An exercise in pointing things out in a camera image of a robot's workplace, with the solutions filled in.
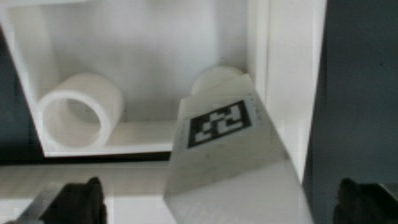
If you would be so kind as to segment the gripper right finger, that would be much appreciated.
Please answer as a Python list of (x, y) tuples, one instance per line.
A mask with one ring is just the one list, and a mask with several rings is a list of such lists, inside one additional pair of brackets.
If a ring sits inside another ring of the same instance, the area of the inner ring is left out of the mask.
[(331, 224), (398, 224), (398, 183), (339, 183)]

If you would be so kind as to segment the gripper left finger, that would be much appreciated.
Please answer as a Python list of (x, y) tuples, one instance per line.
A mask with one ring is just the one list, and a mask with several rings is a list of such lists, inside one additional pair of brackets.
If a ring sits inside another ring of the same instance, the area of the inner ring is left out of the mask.
[(15, 219), (15, 224), (106, 224), (102, 186), (97, 177), (84, 183), (49, 184)]

